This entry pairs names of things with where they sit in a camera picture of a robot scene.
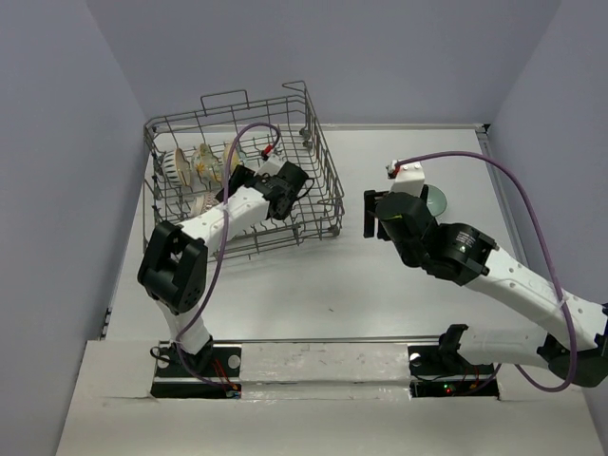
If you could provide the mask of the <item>teal yellow sun bowl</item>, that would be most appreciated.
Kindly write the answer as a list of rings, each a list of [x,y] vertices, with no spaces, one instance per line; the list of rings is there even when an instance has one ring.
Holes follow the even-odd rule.
[[[239,165],[246,164],[246,156],[239,141],[233,139],[232,142],[225,144],[222,159],[223,176],[231,176]]]

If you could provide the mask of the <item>plain teal bowl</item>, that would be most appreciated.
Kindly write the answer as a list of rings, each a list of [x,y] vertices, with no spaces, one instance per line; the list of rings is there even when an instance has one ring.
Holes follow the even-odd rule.
[[[435,217],[440,217],[447,210],[447,197],[437,186],[427,186],[427,208]]]

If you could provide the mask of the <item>brown patterned bowl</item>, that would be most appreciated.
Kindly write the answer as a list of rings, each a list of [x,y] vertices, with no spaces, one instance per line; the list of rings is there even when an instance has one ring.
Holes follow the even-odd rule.
[[[218,200],[216,193],[211,191],[203,192],[200,195],[196,196],[194,201],[192,202],[189,217],[198,217],[203,213],[209,211],[210,209],[216,207],[218,204],[220,204],[220,201]]]

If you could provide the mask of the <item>orange flower bowl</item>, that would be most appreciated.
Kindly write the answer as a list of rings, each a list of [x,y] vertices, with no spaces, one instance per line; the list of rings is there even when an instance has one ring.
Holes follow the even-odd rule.
[[[202,181],[221,182],[223,168],[209,145],[202,142],[191,158],[193,172]]]

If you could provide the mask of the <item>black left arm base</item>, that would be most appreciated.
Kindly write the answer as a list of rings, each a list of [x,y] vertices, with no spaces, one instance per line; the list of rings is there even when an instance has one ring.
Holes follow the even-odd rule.
[[[242,386],[239,379],[241,346],[218,344],[213,348],[205,366],[189,363],[198,376],[193,376],[182,365],[175,347],[161,342],[149,350],[154,359],[154,373],[150,393],[157,399],[239,399]]]

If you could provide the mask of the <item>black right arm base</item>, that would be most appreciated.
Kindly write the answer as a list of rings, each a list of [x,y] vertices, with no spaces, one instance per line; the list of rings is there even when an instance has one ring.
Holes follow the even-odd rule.
[[[408,346],[409,390],[413,398],[500,398],[495,367],[444,360],[435,345]]]

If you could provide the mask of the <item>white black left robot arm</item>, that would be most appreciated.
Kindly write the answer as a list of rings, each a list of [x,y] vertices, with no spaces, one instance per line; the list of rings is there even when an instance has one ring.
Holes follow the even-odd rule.
[[[154,228],[137,280],[158,303],[177,362],[188,374],[201,375],[212,358],[213,337],[201,314],[219,281],[227,242],[267,219],[286,219],[308,180],[290,161],[269,160],[259,171],[239,165],[218,192],[217,205]]]

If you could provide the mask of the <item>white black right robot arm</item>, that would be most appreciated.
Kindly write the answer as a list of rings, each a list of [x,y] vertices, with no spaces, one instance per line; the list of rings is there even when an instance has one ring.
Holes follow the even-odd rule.
[[[488,296],[531,323],[489,332],[452,324],[422,354],[423,366],[454,373],[492,364],[533,366],[583,388],[606,379],[605,305],[557,293],[471,225],[438,222],[424,196],[367,190],[363,201],[364,238],[391,242],[406,266]]]

